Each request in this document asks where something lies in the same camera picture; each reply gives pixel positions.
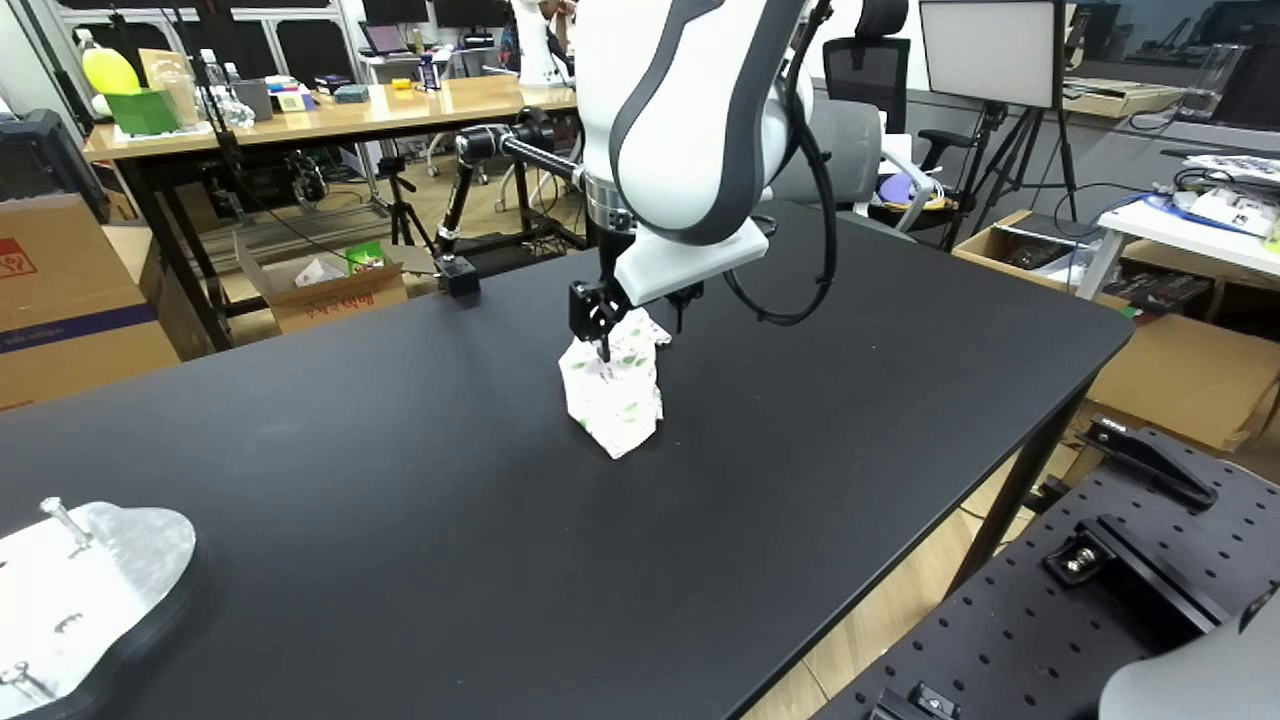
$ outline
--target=office chair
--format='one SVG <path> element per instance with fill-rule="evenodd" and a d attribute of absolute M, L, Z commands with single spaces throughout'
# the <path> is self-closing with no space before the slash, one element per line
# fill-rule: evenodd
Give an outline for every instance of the office chair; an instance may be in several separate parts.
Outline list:
<path fill-rule="evenodd" d="M 855 32 L 823 44 L 827 95 L 879 109 L 885 132 L 908 132 L 913 40 L 891 35 L 904 27 L 904 19 L 908 0 L 868 0 Z M 928 141 L 926 164 L 913 164 L 913 154 L 897 152 L 885 154 L 913 175 L 913 167 L 936 170 L 949 149 L 976 142 L 976 135 L 943 127 L 920 127 L 920 141 Z M 926 204 L 928 197 L 920 200 L 915 189 L 915 204 L 897 220 L 897 228 L 908 233 L 926 214 Z"/>
<path fill-rule="evenodd" d="M 827 154 L 840 225 L 868 228 L 888 239 L 913 245 L 908 233 L 855 214 L 874 200 L 879 175 L 879 109 L 832 99 L 819 83 L 814 88 L 808 127 Z M 819 204 L 808 159 L 797 152 L 787 167 L 767 184 L 771 200 Z"/>

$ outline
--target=desk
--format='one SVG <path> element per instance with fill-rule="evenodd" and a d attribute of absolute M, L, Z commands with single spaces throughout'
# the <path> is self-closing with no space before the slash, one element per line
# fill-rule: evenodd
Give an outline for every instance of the desk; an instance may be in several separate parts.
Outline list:
<path fill-rule="evenodd" d="M 819 225 L 778 225 L 746 285 L 797 302 Z M 0 533 L 48 492 L 202 533 L 190 614 L 107 714 L 746 711 L 1012 446 L 1057 434 L 1127 336 L 845 228 L 808 323 L 767 328 L 725 285 L 689 309 L 668 427 L 611 465 L 552 371 L 566 289 L 592 272 L 586 251 L 475 309 L 426 296 L 0 416 Z"/>
<path fill-rule="evenodd" d="M 466 127 L 517 119 L 526 109 L 574 113 L 574 88 L 532 88 L 520 92 L 517 77 L 475 77 L 448 78 L 440 92 L 409 92 L 403 99 L 389 88 L 370 88 L 370 103 L 326 103 L 306 115 L 274 115 L 236 132 L 241 152 L 297 149 L 297 142 L 357 142 L 403 132 Z M 121 135 L 111 125 L 86 141 L 92 164 L 118 164 L 132 200 L 156 233 L 163 265 L 175 272 L 186 296 L 194 300 L 211 348 L 229 348 L 223 309 L 216 289 L 216 268 L 205 254 L 202 233 L 180 208 L 173 184 L 190 180 L 195 159 L 216 159 L 216 135 Z"/>
<path fill-rule="evenodd" d="M 1170 245 L 1170 247 L 1181 247 L 1191 254 L 1209 254 L 1221 265 L 1238 265 L 1247 272 L 1280 277 L 1280 251 L 1272 251 L 1263 239 L 1239 236 L 1239 233 L 1221 233 L 1209 225 L 1191 225 L 1191 220 L 1170 214 L 1144 200 L 1119 204 L 1119 208 L 1106 213 L 1095 225 L 1110 236 L 1094 251 L 1094 265 L 1087 265 L 1077 296 L 1095 296 L 1106 289 L 1112 265 L 1119 260 L 1124 239 L 1131 239 L 1131 236 L 1154 239 L 1154 245 Z"/>

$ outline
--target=white cloth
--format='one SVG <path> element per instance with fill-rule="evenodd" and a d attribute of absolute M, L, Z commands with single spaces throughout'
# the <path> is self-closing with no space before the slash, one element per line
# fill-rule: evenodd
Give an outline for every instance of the white cloth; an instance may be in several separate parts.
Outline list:
<path fill-rule="evenodd" d="M 645 309 L 634 309 L 608 331 L 608 364 L 601 343 L 586 341 L 574 341 L 562 356 L 566 407 L 611 460 L 639 446 L 664 419 L 656 389 L 660 343 L 674 343 L 674 336 Z"/>

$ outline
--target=cardboard box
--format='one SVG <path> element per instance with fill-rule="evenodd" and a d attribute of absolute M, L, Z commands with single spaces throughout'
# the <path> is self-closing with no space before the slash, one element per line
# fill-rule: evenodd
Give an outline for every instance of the cardboard box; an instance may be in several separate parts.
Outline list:
<path fill-rule="evenodd" d="M 1170 113 L 1186 95 L 1188 92 L 1172 83 L 1067 77 L 1063 109 L 1074 115 L 1127 119 L 1127 115 Z"/>
<path fill-rule="evenodd" d="M 79 197 L 0 204 L 0 412 L 173 368 Z"/>
<path fill-rule="evenodd" d="M 266 268 L 246 268 L 250 280 L 266 291 L 269 309 L 277 310 L 282 331 L 306 331 L 317 323 L 366 316 L 375 309 L 403 302 L 403 272 L 399 265 L 383 268 L 366 268 L 343 280 L 326 280 L 313 289 L 297 289 L 297 277 L 313 265 L 317 254 L 297 254 L 297 260 L 277 260 Z"/>
<path fill-rule="evenodd" d="M 205 323 L 186 296 L 173 268 L 161 260 L 153 245 L 153 228 L 143 225 L 106 225 L 106 236 L 111 239 L 129 280 L 143 291 L 143 300 L 156 309 L 156 319 L 175 348 L 180 360 L 211 356 L 211 341 L 205 336 Z"/>
<path fill-rule="evenodd" d="M 1001 265 L 1001 247 L 1001 233 L 989 228 L 958 245 L 958 254 L 1003 277 L 1031 280 L 1040 289 L 1060 289 L 1012 265 Z M 1166 427 L 1211 451 L 1239 451 L 1244 442 L 1263 434 L 1275 412 L 1275 396 L 1280 343 L 1188 316 L 1142 319 L 1131 341 L 1087 389 L 1087 404 L 1095 412 Z"/>

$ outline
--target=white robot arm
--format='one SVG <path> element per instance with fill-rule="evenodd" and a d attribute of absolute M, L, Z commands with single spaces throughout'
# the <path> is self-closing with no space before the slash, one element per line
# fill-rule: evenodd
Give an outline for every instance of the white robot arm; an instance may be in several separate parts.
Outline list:
<path fill-rule="evenodd" d="M 586 0 L 578 99 L 589 228 L 625 302 L 648 302 L 767 251 L 754 225 L 787 159 L 786 67 L 814 0 Z"/>

